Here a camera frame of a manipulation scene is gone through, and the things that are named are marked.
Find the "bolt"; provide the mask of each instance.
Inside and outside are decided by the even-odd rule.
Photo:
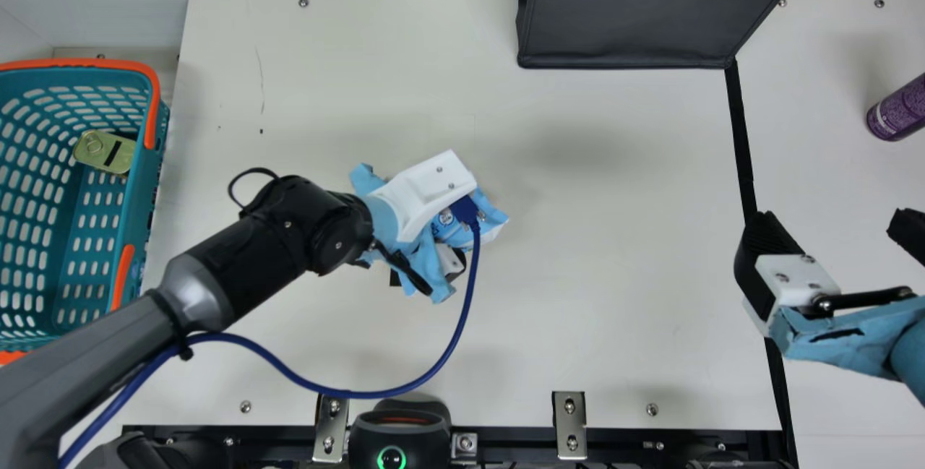
[[[472,439],[470,439],[469,436],[460,436],[458,443],[459,443],[460,449],[462,450],[472,449],[472,446],[473,446]]]
[[[440,224],[449,225],[453,223],[453,213],[449,209],[443,209],[440,211]]]

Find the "metal bracket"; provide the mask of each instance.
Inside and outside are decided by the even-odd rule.
[[[587,425],[584,391],[552,392],[552,426],[559,460],[588,459]]]
[[[339,463],[346,450],[347,415],[350,401],[318,395],[314,408],[314,451],[312,462]]]
[[[475,463],[478,453],[478,435],[476,433],[453,433],[452,448],[449,458],[453,462]]]

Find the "black cable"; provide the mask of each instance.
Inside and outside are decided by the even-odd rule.
[[[272,177],[274,180],[280,180],[280,176],[274,173],[273,171],[265,167],[251,167],[248,170],[245,170],[242,173],[239,173],[237,176],[231,179],[231,182],[228,182],[228,198],[231,198],[232,202],[235,202],[235,205],[244,209],[244,206],[238,202],[238,199],[234,196],[234,185],[238,183],[238,180],[244,178],[245,176],[252,175],[253,173],[263,173],[264,175]]]

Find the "orange stripe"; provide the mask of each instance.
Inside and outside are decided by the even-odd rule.
[[[122,248],[122,256],[119,258],[119,270],[116,271],[116,285],[113,287],[113,302],[109,305],[109,311],[119,310],[122,306],[122,291],[125,289],[126,279],[129,278],[129,268],[132,267],[132,256],[135,255],[135,245],[129,243]]]
[[[10,364],[25,355],[25,351],[0,351],[0,364]]]
[[[148,106],[148,120],[145,120],[145,149],[155,149],[155,133],[158,130],[158,108],[161,103],[161,83],[158,74],[147,64],[118,59],[34,59],[32,61],[13,61],[0,64],[0,72],[30,68],[49,68],[53,66],[83,66],[90,68],[109,68],[112,70],[129,70],[144,74],[151,81],[151,106]]]

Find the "white table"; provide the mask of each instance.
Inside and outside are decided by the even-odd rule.
[[[549,393],[569,389],[587,391],[594,427],[779,427],[731,277],[742,215],[721,72],[521,70],[513,0],[297,1],[189,2],[148,285],[235,218],[225,184],[240,170],[348,190],[357,163],[387,175],[452,147],[512,216],[485,248],[459,350],[424,389],[454,422],[549,426]],[[925,0],[886,1],[790,0],[740,55],[760,209],[846,289],[925,285],[883,232],[893,208],[925,208],[921,139],[879,143],[862,124],[922,68]],[[878,196],[849,198],[844,178]],[[442,351],[460,298],[433,306],[386,284],[381,265],[307,275],[232,331],[319,382],[402,383]],[[921,465],[925,412],[905,387],[787,371],[805,467]],[[305,424],[313,406],[250,353],[204,345],[115,422]]]
[[[742,219],[721,72],[521,70],[515,0],[310,1],[189,1],[148,285],[234,220],[238,171],[349,190],[357,163],[389,175],[452,147],[511,215],[460,347],[423,388],[454,422],[550,426],[549,393],[578,389],[589,426],[779,426],[730,275]],[[436,360],[461,300],[406,300],[382,265],[342,268],[231,331],[307,377],[372,390]],[[119,420],[311,423],[313,405],[254,355],[205,346]]]
[[[739,54],[759,209],[845,292],[925,291],[925,268],[886,236],[896,208],[925,210],[925,134],[883,142],[864,123],[925,71],[923,34],[925,0],[788,0]],[[922,466],[925,410],[902,384],[815,363],[786,371],[803,465]]]

